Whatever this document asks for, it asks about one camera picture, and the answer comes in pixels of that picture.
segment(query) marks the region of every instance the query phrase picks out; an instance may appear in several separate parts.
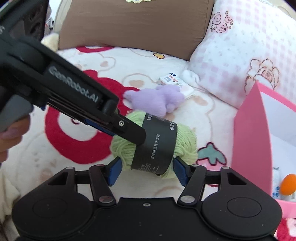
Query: brown pillow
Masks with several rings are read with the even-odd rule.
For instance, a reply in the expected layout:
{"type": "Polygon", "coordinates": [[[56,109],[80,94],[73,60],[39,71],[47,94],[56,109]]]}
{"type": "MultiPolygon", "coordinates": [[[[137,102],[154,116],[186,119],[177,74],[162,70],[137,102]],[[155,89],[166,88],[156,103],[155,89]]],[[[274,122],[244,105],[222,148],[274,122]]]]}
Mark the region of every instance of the brown pillow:
{"type": "Polygon", "coordinates": [[[116,46],[189,60],[207,30],[214,0],[72,0],[60,49],[116,46]]]}

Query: black paper label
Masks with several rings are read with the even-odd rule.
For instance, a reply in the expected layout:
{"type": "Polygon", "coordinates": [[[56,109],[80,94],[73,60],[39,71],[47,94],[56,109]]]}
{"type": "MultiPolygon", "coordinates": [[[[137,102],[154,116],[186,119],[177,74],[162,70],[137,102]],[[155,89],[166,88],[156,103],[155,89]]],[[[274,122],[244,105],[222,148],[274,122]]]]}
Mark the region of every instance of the black paper label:
{"type": "Polygon", "coordinates": [[[136,147],[131,169],[162,175],[174,155],[177,123],[146,113],[142,127],[146,139],[136,147]]]}

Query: orange egg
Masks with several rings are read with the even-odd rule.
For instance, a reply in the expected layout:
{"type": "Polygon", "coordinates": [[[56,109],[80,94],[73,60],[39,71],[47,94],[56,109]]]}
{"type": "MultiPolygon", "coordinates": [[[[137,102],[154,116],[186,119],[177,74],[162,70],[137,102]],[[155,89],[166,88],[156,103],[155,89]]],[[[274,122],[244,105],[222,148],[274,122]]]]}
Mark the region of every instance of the orange egg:
{"type": "Polygon", "coordinates": [[[296,175],[289,174],[281,182],[279,192],[282,195],[289,196],[296,191],[296,175]]]}

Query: pink box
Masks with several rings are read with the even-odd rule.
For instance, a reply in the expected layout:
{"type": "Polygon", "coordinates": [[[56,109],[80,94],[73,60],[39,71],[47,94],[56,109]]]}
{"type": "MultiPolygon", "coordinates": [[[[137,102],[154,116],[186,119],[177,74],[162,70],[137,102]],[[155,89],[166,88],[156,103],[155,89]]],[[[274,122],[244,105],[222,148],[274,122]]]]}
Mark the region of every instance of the pink box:
{"type": "MultiPolygon", "coordinates": [[[[296,174],[296,105],[256,82],[234,119],[231,167],[272,194],[273,165],[281,178],[296,174]]],[[[283,218],[296,218],[296,202],[277,201],[283,218]]]]}

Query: floral pillow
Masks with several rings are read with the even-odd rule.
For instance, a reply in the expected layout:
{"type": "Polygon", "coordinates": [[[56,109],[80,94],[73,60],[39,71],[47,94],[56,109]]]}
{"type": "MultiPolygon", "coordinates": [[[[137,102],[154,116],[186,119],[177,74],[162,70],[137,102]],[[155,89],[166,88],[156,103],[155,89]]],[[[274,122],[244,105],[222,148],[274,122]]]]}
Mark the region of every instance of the floral pillow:
{"type": "Polygon", "coordinates": [[[237,108],[256,81],[296,103],[296,21],[264,0],[217,0],[188,69],[237,108]]]}

